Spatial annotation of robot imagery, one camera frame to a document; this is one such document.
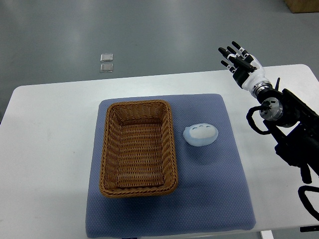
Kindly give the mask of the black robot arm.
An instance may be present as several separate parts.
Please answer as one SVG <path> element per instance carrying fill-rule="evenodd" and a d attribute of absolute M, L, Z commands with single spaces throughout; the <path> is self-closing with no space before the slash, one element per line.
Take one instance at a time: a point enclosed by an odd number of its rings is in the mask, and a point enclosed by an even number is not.
<path fill-rule="evenodd" d="M 291 91 L 273 87 L 266 81 L 253 86 L 252 95 L 259 102 L 252 107 L 246 119 L 258 134 L 272 135 L 277 145 L 275 153 L 290 166 L 298 167 L 304 185 L 298 196 L 304 208 L 315 218 L 318 211 L 313 207 L 307 192 L 317 193 L 311 186 L 311 171 L 319 172 L 319 116 Z"/>

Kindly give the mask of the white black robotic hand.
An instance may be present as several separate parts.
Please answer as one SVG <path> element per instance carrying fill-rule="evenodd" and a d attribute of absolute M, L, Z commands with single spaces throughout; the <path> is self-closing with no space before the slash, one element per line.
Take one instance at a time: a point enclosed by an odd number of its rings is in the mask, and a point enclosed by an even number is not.
<path fill-rule="evenodd" d="M 218 51 L 225 58 L 221 64 L 231 72 L 241 89 L 256 97 L 260 87 L 270 87 L 271 83 L 266 79 L 261 63 L 237 42 L 232 41 L 231 47 L 219 47 Z"/>

